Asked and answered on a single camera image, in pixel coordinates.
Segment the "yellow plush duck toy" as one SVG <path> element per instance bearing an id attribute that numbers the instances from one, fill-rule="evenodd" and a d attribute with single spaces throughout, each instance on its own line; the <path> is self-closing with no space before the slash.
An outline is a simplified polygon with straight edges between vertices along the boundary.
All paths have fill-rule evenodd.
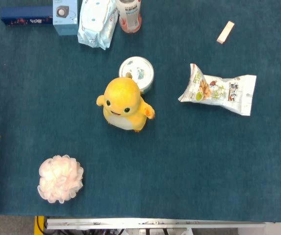
<path id="1" fill-rule="evenodd" d="M 118 77 L 107 85 L 96 104 L 103 107 L 105 120 L 118 128 L 139 132 L 155 111 L 141 96 L 137 84 L 129 77 Z"/>

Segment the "white round tin can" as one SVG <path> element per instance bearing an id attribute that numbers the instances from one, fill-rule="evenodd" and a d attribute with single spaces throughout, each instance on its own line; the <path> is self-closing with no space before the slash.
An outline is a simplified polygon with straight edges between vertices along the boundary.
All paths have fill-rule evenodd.
<path id="1" fill-rule="evenodd" d="M 119 77 L 128 76 L 138 85 L 141 94 L 145 94 L 152 87 L 154 69 L 147 59 L 133 56 L 126 59 L 119 68 Z"/>

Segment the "light blue speaker box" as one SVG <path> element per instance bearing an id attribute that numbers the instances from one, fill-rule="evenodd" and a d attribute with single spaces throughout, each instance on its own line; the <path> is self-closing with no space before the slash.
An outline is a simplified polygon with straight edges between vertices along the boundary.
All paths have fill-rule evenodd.
<path id="1" fill-rule="evenodd" d="M 59 36 L 77 35 L 78 0 L 52 0 L 52 16 Z"/>

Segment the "wet wipes pack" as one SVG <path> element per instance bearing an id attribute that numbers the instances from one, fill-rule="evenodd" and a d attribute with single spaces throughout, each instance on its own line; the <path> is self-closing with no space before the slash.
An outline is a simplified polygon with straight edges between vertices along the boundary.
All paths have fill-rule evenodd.
<path id="1" fill-rule="evenodd" d="M 118 15 L 115 0 L 82 0 L 78 42 L 93 48 L 108 49 Z"/>

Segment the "pink eraser block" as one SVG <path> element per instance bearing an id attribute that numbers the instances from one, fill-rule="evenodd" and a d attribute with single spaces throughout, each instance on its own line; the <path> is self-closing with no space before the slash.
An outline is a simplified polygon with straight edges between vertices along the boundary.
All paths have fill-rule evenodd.
<path id="1" fill-rule="evenodd" d="M 227 37 L 229 36 L 230 32 L 232 31 L 234 27 L 234 23 L 231 21 L 228 21 L 222 32 L 220 33 L 219 37 L 217 38 L 216 42 L 223 44 Z"/>

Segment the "pink mesh bath sponge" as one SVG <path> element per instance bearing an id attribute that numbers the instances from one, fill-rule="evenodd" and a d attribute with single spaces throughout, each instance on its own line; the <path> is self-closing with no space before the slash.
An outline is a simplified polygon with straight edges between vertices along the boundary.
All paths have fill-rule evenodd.
<path id="1" fill-rule="evenodd" d="M 63 204 L 75 198 L 83 187 L 84 169 L 69 155 L 56 155 L 46 159 L 39 167 L 39 195 L 49 203 Z"/>

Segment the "pink drink bottle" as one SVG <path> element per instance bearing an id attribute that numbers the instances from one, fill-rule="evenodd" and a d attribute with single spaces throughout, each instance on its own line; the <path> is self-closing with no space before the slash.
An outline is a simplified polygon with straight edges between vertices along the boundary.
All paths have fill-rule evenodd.
<path id="1" fill-rule="evenodd" d="M 142 23 L 141 0 L 115 0 L 119 11 L 119 23 L 126 33 L 137 32 Z"/>

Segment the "aluminium frame rail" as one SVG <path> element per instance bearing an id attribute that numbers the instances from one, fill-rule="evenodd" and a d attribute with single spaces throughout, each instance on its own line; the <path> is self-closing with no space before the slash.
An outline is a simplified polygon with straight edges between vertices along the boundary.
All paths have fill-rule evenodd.
<path id="1" fill-rule="evenodd" d="M 264 222 L 184 220 L 165 218 L 49 218 L 49 230 L 163 229 L 163 228 L 264 228 Z"/>

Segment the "blue table cloth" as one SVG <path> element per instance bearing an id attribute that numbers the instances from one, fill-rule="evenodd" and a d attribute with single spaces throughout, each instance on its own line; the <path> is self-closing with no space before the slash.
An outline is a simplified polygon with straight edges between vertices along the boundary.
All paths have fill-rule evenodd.
<path id="1" fill-rule="evenodd" d="M 141 15 L 134 34 L 116 26 L 107 50 L 0 20 L 0 214 L 281 222 L 281 0 L 141 0 Z M 132 56 L 154 68 L 144 100 L 155 118 L 140 132 L 109 125 L 96 104 Z M 180 102 L 191 63 L 255 75 L 251 115 Z M 37 190 L 56 155 L 84 169 L 63 204 Z"/>

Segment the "white snack bag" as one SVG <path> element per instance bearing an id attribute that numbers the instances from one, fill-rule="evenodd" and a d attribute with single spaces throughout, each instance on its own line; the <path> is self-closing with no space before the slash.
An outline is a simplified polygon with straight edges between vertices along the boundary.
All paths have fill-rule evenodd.
<path id="1" fill-rule="evenodd" d="M 204 75 L 200 68 L 190 64 L 190 79 L 180 102 L 193 102 L 221 106 L 242 116 L 251 115 L 256 76 L 241 75 L 235 78 L 221 78 Z"/>

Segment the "dark blue long box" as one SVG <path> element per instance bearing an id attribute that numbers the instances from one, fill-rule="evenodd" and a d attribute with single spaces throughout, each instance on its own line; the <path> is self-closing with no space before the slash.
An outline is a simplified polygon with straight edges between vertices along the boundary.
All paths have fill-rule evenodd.
<path id="1" fill-rule="evenodd" d="M 6 26 L 52 25 L 52 6 L 2 7 L 0 19 Z"/>

